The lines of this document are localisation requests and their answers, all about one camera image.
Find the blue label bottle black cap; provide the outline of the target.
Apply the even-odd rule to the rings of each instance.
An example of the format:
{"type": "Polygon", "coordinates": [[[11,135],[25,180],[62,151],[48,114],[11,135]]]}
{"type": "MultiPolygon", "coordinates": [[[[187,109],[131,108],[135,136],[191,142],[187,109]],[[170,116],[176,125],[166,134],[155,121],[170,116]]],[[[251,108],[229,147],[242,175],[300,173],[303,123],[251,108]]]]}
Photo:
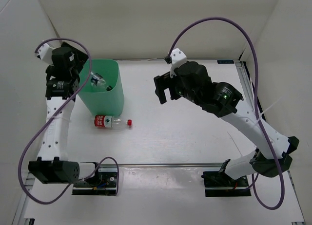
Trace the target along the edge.
{"type": "Polygon", "coordinates": [[[113,87],[108,85],[104,78],[97,73],[91,73],[90,82],[93,90],[98,93],[108,92],[113,89],[113,87]]]}

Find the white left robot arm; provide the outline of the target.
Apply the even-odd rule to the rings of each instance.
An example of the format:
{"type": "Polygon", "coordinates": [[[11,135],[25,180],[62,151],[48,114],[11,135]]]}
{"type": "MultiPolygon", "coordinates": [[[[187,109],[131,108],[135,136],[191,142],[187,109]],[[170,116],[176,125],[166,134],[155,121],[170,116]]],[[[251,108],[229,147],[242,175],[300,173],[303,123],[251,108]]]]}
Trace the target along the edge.
{"type": "Polygon", "coordinates": [[[28,169],[43,184],[74,183],[80,169],[77,162],[68,160],[66,151],[69,119],[79,89],[79,74],[88,56],[63,42],[57,48],[42,45],[37,57],[48,63],[45,97],[49,125],[44,128],[37,158],[29,162],[28,169]]]}

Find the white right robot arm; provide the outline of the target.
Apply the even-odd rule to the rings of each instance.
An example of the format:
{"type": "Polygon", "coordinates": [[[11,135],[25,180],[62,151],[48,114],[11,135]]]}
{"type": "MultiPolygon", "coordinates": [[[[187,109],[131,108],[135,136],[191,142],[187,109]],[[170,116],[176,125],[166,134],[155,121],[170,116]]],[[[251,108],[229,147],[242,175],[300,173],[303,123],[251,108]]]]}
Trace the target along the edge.
{"type": "Polygon", "coordinates": [[[154,78],[155,93],[161,104],[166,103],[164,91],[169,89],[172,100],[183,97],[193,102],[234,126],[256,146],[250,154],[223,163],[219,171],[221,184],[230,186],[236,179],[254,173],[276,177],[279,174],[276,163],[282,172],[289,170],[293,161],[290,154],[299,144],[295,136],[286,137],[265,120],[258,120],[242,94],[229,83],[212,82],[205,66],[187,61],[175,69],[175,74],[154,78]]]}

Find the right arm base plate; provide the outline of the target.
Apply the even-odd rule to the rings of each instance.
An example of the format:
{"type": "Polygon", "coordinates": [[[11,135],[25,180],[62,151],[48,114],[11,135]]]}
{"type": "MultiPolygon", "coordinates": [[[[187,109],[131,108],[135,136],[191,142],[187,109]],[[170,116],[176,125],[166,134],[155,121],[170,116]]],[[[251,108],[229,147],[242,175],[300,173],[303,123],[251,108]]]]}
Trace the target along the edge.
{"type": "Polygon", "coordinates": [[[205,197],[249,197],[251,190],[246,176],[233,180],[218,171],[204,171],[205,197]]]}

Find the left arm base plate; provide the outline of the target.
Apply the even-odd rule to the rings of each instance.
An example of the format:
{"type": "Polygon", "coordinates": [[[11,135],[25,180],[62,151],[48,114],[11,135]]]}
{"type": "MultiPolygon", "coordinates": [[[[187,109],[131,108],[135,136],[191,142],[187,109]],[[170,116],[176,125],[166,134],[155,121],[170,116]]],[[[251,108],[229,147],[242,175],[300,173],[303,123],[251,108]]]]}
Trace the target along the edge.
{"type": "Polygon", "coordinates": [[[100,166],[93,177],[73,185],[72,195],[116,196],[118,180],[119,171],[117,167],[100,166]]]}

